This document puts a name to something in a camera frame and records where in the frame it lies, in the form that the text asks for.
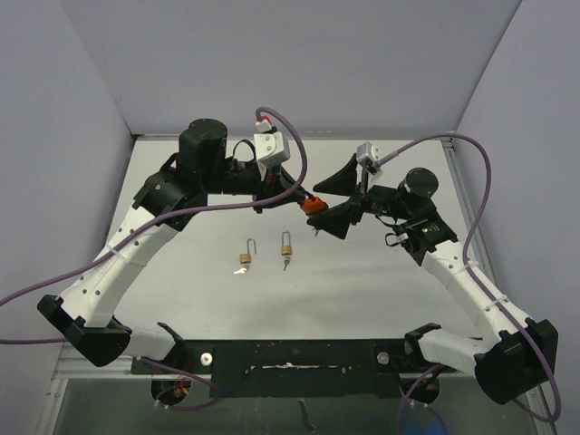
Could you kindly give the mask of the orange black padlock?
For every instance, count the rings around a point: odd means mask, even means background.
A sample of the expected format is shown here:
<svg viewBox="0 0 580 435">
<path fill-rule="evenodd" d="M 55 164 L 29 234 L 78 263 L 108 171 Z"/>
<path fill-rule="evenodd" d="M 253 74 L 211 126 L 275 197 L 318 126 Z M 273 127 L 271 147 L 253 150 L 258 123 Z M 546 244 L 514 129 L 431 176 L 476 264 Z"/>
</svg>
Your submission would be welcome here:
<svg viewBox="0 0 580 435">
<path fill-rule="evenodd" d="M 322 199 L 313 195 L 305 195 L 298 204 L 307 216 L 316 215 L 328 209 L 328 205 Z"/>
</svg>

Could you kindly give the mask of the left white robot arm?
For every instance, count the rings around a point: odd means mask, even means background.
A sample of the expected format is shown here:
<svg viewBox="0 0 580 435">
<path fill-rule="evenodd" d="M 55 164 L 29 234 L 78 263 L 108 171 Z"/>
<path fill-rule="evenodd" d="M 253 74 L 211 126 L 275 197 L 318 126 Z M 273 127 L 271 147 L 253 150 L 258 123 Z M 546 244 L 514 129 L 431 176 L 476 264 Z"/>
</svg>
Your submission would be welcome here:
<svg viewBox="0 0 580 435">
<path fill-rule="evenodd" d="M 114 312 L 149 261 L 194 216 L 211 210 L 209 195 L 249 196 L 248 207 L 258 211 L 304 200 L 301 181 L 283 176 L 289 145 L 270 113 L 258 113 L 255 126 L 253 158 L 240 161 L 226 154 L 225 124 L 191 122 L 179 135 L 178 151 L 145 180 L 93 264 L 59 295 L 41 299 L 38 311 L 94 366 L 128 355 L 150 358 L 164 372 L 181 367 L 185 351 L 168 326 L 128 326 Z"/>
</svg>

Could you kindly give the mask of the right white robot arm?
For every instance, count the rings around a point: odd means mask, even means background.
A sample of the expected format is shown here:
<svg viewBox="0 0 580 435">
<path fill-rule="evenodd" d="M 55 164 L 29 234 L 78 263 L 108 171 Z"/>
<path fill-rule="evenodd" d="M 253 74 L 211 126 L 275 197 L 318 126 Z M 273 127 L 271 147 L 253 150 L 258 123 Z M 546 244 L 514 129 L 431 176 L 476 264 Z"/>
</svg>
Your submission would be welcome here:
<svg viewBox="0 0 580 435">
<path fill-rule="evenodd" d="M 365 214 L 392 218 L 390 237 L 449 292 L 477 328 L 478 340 L 426 324 L 404 336 L 403 358 L 416 371 L 432 363 L 473 376 L 494 402 L 505 404 L 546 382 L 555 369 L 558 332 L 535 321 L 503 295 L 472 260 L 432 201 L 434 173 L 411 169 L 397 188 L 375 184 L 379 169 L 356 158 L 314 185 L 345 202 L 312 215 L 311 227 L 344 239 Z"/>
</svg>

